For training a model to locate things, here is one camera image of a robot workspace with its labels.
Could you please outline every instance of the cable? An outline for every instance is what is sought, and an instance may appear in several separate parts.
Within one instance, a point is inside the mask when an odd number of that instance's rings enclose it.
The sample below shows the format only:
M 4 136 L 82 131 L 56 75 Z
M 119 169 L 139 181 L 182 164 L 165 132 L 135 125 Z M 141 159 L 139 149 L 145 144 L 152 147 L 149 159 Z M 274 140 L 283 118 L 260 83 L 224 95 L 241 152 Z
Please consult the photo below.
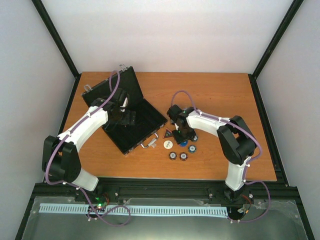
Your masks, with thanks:
M 111 90 L 111 79 L 112 79 L 112 75 L 113 75 L 114 72 L 117 73 L 117 82 L 116 82 L 116 85 L 115 85 L 112 93 L 111 93 L 110 96 L 104 101 L 103 104 L 101 104 L 97 109 L 95 109 L 94 111 L 92 111 L 92 112 L 90 113 L 90 116 L 92 116 L 92 115 L 95 114 L 97 111 L 99 111 L 101 108 L 103 108 L 104 105 L 106 105 L 106 104 L 109 102 L 109 100 L 113 97 L 113 95 L 116 93 L 116 90 L 117 90 L 117 88 L 118 88 L 118 86 L 119 86 L 119 83 L 120 83 L 120 73 L 119 73 L 118 71 L 112 71 L 112 72 L 111 72 L 110 78 L 109 78 L 109 82 L 110 82 L 110 83 L 109 83 L 109 86 L 110 86 L 110 90 Z M 70 130 L 70 134 L 72 134 L 72 133 L 73 133 L 86 119 L 88 119 L 88 118 L 89 118 L 88 115 L 85 116 L 84 118 L 82 118 L 82 119 Z M 44 176 L 45 176 L 46 182 L 47 182 L 49 185 L 56 185 L 56 184 L 62 184 L 62 183 L 64 183 L 63 180 L 54 181 L 54 182 L 50 181 L 50 180 L 49 180 L 49 170 L 50 170 L 51 164 L 52 164 L 52 162 L 53 162 L 56 154 L 58 153 L 60 147 L 61 147 L 62 144 L 67 140 L 68 137 L 70 137 L 70 135 L 67 134 L 66 136 L 64 136 L 63 139 L 60 140 L 60 142 L 57 144 L 57 146 L 56 146 L 55 149 L 53 150 L 53 152 L 52 152 L 52 154 L 51 154 L 51 156 L 50 156 L 50 158 L 49 158 L 49 161 L 48 161 L 48 163 L 47 163 L 47 165 L 46 165 L 45 175 L 44 175 Z M 123 205 L 115 206 L 115 207 L 111 208 L 109 211 L 107 211 L 105 214 L 103 214 L 102 216 L 100 216 L 100 215 L 97 213 L 95 207 L 93 206 L 93 204 L 92 204 L 91 201 L 90 201 L 89 196 L 87 195 L 86 191 L 85 191 L 83 188 L 81 188 L 81 187 L 79 187 L 79 186 L 77 186 L 77 185 L 75 185 L 75 184 L 73 184 L 73 183 L 70 183 L 70 182 L 67 182 L 67 184 L 70 185 L 70 186 L 73 186 L 73 187 L 75 187 L 75 188 L 77 188 L 77 189 L 79 189 L 79 190 L 83 193 L 83 195 L 85 196 L 86 200 L 88 201 L 91 209 L 94 211 L 94 213 L 97 215 L 97 217 L 98 217 L 101 221 L 103 221 L 105 224 L 107 224 L 107 225 L 109 225 L 109 226 L 112 226 L 112 227 L 122 227 L 122 226 L 126 225 L 126 224 L 131 220 L 130 209 L 129 209 L 127 206 L 123 206 Z M 113 211 L 114 209 L 117 209 L 117 208 L 124 208 L 124 209 L 126 209 L 126 210 L 128 211 L 128 218 L 127 218 L 127 220 L 126 220 L 125 223 L 122 223 L 122 224 L 119 224 L 119 225 L 115 225 L 115 224 L 112 224 L 112 223 L 110 223 L 110 222 L 108 222 L 108 221 L 106 221 L 106 220 L 103 219 L 104 216 L 106 216 L 108 213 L 110 213 L 111 211 Z
M 202 116 L 204 116 L 204 117 L 207 117 L 207 118 L 210 118 L 210 119 L 213 119 L 213 120 L 216 120 L 216 121 L 223 122 L 223 123 L 225 123 L 225 124 L 229 124 L 229 125 L 231 125 L 232 127 L 234 127 L 234 128 L 236 128 L 236 129 L 238 129 L 239 131 L 243 132 L 248 138 L 250 138 L 250 139 L 255 143 L 255 145 L 256 145 L 256 146 L 258 147 L 258 149 L 259 149 L 259 154 L 256 155 L 256 156 L 254 156 L 254 157 L 252 157 L 250 160 L 248 160 L 248 161 L 246 162 L 247 164 L 249 164 L 250 162 L 252 162 L 252 161 L 254 161 L 254 160 L 256 160 L 256 159 L 258 159 L 258 158 L 262 155 L 262 153 L 263 153 L 262 147 L 261 147 L 261 145 L 259 144 L 259 142 L 255 139 L 254 136 L 252 136 L 250 133 L 248 133 L 248 132 L 247 132 L 246 130 L 244 130 L 242 127 L 239 127 L 238 125 L 236 125 L 236 124 L 234 124 L 234 123 L 232 123 L 232 122 L 229 122 L 228 120 L 224 120 L 224 119 L 222 119 L 222 118 L 219 118 L 218 116 L 211 115 L 211 114 L 207 114 L 207 113 L 204 113 L 204 112 L 201 112 L 201 113 L 200 113 L 199 110 L 196 108 L 196 104 L 195 104 L 194 100 L 192 99 L 191 95 L 190 95 L 187 91 L 185 91 L 185 90 L 177 91 L 177 92 L 172 96 L 172 99 L 171 99 L 171 107 L 173 106 L 173 104 L 174 104 L 174 99 L 175 99 L 175 97 L 176 97 L 176 95 L 177 95 L 178 93 L 185 93 L 185 94 L 189 97 L 193 109 L 194 109 L 195 112 L 198 113 L 199 115 L 202 115 Z M 244 170 L 243 170 L 243 175 L 242 175 L 242 180 L 243 180 L 243 181 L 246 181 L 245 179 L 246 179 L 246 174 L 247 174 L 247 170 L 248 170 L 247 164 L 246 164 L 246 166 L 244 167 Z
M 270 197 L 270 192 L 269 192 L 269 189 L 268 189 L 267 185 L 266 185 L 263 181 L 259 181 L 259 180 L 257 180 L 257 181 L 251 181 L 251 182 L 245 182 L 244 184 L 246 184 L 246 185 L 251 185 L 251 184 L 255 184 L 255 183 L 261 183 L 261 184 L 264 186 L 264 188 L 265 188 L 265 190 L 266 190 L 266 193 L 267 193 L 267 195 L 268 195 L 268 206 L 266 207 L 266 210 L 264 211 L 264 213 L 262 213 L 260 216 L 254 218 L 254 219 L 251 219 L 251 220 L 238 221 L 239 223 L 247 224 L 247 223 L 255 222 L 255 221 L 261 219 L 262 217 L 264 217 L 264 216 L 269 212 L 269 210 L 270 210 L 270 207 L 271 207 L 271 197 Z M 235 221 L 235 220 L 231 219 L 229 216 L 228 216 L 227 218 L 231 221 L 231 223 L 232 223 L 233 221 Z

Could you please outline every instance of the black triangle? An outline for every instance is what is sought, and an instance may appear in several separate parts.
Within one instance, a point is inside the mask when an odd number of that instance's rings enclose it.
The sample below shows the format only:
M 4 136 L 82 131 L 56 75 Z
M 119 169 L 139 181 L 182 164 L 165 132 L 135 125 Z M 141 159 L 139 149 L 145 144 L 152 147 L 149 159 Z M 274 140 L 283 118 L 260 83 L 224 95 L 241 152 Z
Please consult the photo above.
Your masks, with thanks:
M 166 139 L 166 138 L 170 138 L 172 137 L 173 134 L 172 134 L 172 131 L 170 131 L 168 128 L 165 130 L 165 133 L 164 133 L 164 136 L 163 138 Z

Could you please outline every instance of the round token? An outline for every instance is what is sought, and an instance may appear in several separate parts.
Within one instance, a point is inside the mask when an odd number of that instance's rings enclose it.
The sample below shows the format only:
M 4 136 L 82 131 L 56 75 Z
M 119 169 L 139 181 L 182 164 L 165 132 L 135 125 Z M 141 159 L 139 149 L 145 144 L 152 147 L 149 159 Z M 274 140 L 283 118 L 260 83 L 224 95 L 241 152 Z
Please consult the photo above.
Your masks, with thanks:
M 185 161 L 188 159 L 188 155 L 185 152 L 180 153 L 180 160 Z
M 194 138 L 193 138 L 191 141 L 194 142 L 194 143 L 195 143 L 196 141 L 198 141 L 198 136 L 195 135 Z
M 167 140 L 163 143 L 163 146 L 165 149 L 171 149 L 173 147 L 173 145 L 174 144 L 172 143 L 172 141 L 169 141 L 169 140 Z
M 174 151 L 172 151 L 172 152 L 169 153 L 169 158 L 171 160 L 176 160 L 177 159 L 177 154 Z
M 183 142 L 180 143 L 179 145 L 180 145 L 181 147 L 185 147 L 185 146 L 187 146 L 187 144 L 188 144 L 188 140 L 187 140 L 187 141 L 183 141 Z
M 190 145 L 190 146 L 188 147 L 188 151 L 189 151 L 189 153 L 191 153 L 191 154 L 195 153 L 196 150 L 197 150 L 197 148 L 196 148 L 195 145 Z

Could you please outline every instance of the wooden table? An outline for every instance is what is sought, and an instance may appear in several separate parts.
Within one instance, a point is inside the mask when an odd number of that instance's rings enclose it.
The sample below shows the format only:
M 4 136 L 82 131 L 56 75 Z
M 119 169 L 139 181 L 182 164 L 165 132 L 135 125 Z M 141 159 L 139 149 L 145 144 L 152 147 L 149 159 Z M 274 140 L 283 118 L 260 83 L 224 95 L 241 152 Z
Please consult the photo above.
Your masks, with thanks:
M 144 98 L 164 116 L 170 107 L 172 95 L 178 90 L 188 91 L 201 111 L 221 117 L 243 117 L 260 142 L 263 155 L 252 162 L 248 180 L 276 181 L 276 174 L 267 147 L 256 102 L 248 75 L 245 73 L 182 73 L 137 72 Z M 94 86 L 109 77 L 109 72 L 83 72 L 73 99 L 64 130 L 71 127 L 88 110 L 81 97 L 84 85 Z M 186 95 L 179 93 L 174 101 L 181 108 L 191 106 Z M 228 161 L 222 153 L 219 139 L 196 130 L 199 140 L 196 153 L 188 153 L 187 161 L 169 159 L 171 151 L 188 152 L 178 146 L 173 138 L 163 139 L 165 129 L 173 130 L 169 123 L 161 128 L 156 148 L 137 147 L 124 156 L 100 128 L 83 145 L 79 152 L 82 167 L 98 177 L 157 178 L 189 180 L 224 180 Z M 172 149 L 165 149 L 165 140 L 174 142 Z

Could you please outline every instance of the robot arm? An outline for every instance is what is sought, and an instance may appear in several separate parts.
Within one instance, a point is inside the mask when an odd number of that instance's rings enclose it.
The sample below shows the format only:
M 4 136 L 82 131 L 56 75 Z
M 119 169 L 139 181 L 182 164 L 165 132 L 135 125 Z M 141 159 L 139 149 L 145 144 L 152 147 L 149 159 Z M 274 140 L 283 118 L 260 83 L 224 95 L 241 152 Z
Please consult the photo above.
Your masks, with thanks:
M 244 171 L 247 162 L 254 154 L 256 145 L 243 132 L 226 122 L 236 124 L 252 135 L 244 120 L 239 116 L 210 117 L 207 113 L 195 111 L 193 107 L 182 110 L 177 105 L 170 107 L 167 115 L 176 126 L 176 130 L 172 133 L 178 144 L 186 140 L 193 140 L 196 136 L 194 129 L 203 130 L 219 138 L 223 154 L 229 161 L 225 184 L 234 192 L 240 190 L 244 185 Z
M 84 116 L 72 127 L 57 137 L 48 136 L 45 139 L 42 155 L 42 170 L 44 172 L 54 149 L 62 139 L 66 138 L 53 158 L 49 175 L 89 191 L 96 188 L 98 178 L 82 168 L 78 152 L 88 138 L 106 123 L 133 125 L 135 121 L 135 112 L 125 109 L 129 96 L 124 90 L 118 88 L 114 97 L 98 109 L 104 101 L 102 98 L 96 99 Z

